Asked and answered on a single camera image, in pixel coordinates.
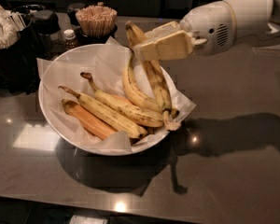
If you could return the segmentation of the white gripper with vent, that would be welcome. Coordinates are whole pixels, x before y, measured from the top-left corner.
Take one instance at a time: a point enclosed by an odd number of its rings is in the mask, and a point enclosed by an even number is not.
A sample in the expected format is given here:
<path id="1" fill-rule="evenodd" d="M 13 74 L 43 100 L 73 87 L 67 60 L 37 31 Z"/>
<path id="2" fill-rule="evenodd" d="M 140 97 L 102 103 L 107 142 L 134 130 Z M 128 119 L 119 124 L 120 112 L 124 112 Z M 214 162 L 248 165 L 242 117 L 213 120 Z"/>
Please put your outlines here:
<path id="1" fill-rule="evenodd" d="M 194 51 L 199 55 L 215 55 L 231 48 L 235 39 L 235 18 L 231 7 L 223 1 L 191 10 L 180 22 L 167 22 L 145 32 L 148 40 L 133 47 L 140 61 L 178 60 Z"/>

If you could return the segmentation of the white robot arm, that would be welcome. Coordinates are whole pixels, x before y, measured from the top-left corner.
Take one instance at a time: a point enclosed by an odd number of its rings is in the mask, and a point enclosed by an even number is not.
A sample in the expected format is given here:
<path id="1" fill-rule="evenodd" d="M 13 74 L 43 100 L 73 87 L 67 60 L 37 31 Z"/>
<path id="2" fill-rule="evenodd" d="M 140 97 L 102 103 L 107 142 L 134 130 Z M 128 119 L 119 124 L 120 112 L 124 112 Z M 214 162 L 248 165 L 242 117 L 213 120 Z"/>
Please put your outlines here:
<path id="1" fill-rule="evenodd" d="M 280 35 L 280 0 L 222 0 L 192 9 L 179 21 L 146 32 L 133 48 L 141 61 L 184 59 L 191 53 L 214 55 L 252 36 Z"/>

